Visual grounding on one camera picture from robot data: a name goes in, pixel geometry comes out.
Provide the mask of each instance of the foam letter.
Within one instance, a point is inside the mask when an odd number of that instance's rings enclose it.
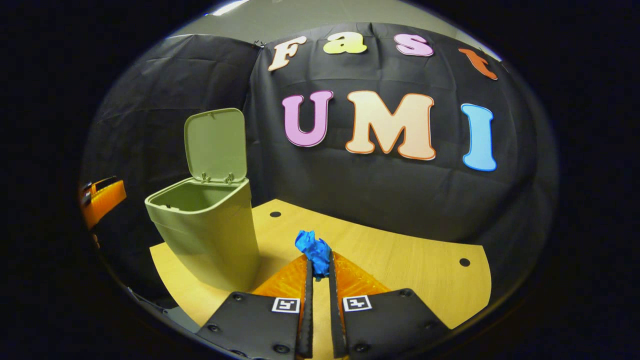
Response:
[[[359,54],[367,49],[361,34],[352,31],[330,35],[328,43],[323,47],[327,54],[341,54],[345,51],[350,54]]]
[[[485,59],[481,58],[475,52],[469,49],[463,49],[460,47],[458,48],[458,50],[460,50],[461,53],[467,55],[467,58],[469,58],[471,64],[473,64],[476,70],[478,70],[482,75],[490,78],[491,80],[498,80],[498,75],[490,72],[489,69],[486,68],[487,64],[489,63],[486,62]]]
[[[333,97],[331,91],[318,91],[309,97],[316,106],[314,129],[308,133],[300,130],[300,104],[305,100],[302,95],[293,95],[282,101],[284,106],[284,131],[291,143],[302,147],[316,146],[326,135],[327,108]]]
[[[466,166],[480,171],[494,171],[497,167],[492,155],[491,119],[487,108],[473,104],[462,104],[462,112],[469,118],[469,153],[462,157]]]
[[[307,37],[299,37],[274,46],[273,49],[275,52],[273,54],[273,62],[269,66],[268,70],[274,71],[287,66],[289,63],[287,55],[292,58],[298,51],[298,44],[304,44],[305,42],[307,42]]]
[[[433,55],[433,49],[427,45],[427,40],[418,35],[398,34],[394,36],[394,40],[398,43],[396,49],[405,55]]]
[[[404,142],[398,153],[405,158],[431,160],[436,157],[431,147],[429,111],[433,99],[421,94],[406,94],[392,115],[380,96],[373,91],[355,91],[347,95],[353,102],[353,138],[346,144],[349,152],[369,154],[375,145],[369,141],[369,126],[385,154],[394,148],[404,130]]]

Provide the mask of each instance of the letter m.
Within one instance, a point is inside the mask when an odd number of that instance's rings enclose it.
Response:
[[[396,112],[391,114],[380,96],[373,91],[355,91],[347,95],[353,103],[353,138],[346,144],[349,152],[370,154],[376,146],[369,140],[369,127],[385,154],[391,152],[404,130],[404,142],[398,153],[405,158],[432,160],[429,111],[433,99],[421,94],[406,94]]]

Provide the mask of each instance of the trash can lid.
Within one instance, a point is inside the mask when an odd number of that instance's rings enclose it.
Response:
[[[228,108],[190,116],[184,123],[184,148],[195,179],[242,181],[246,177],[244,115]]]

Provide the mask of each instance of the lid hinge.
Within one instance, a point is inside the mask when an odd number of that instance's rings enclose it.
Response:
[[[225,184],[230,184],[234,180],[234,174],[232,172],[225,178]]]
[[[211,176],[207,176],[206,172],[202,173],[202,177],[200,178],[200,182],[201,183],[208,183],[209,181],[211,181]]]

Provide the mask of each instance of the wall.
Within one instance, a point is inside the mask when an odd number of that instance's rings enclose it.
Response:
[[[171,36],[212,34],[249,43],[271,42],[297,31],[341,22],[386,22],[426,29],[482,48],[500,60],[485,45],[446,21],[398,0],[250,0],[221,16],[202,16]]]

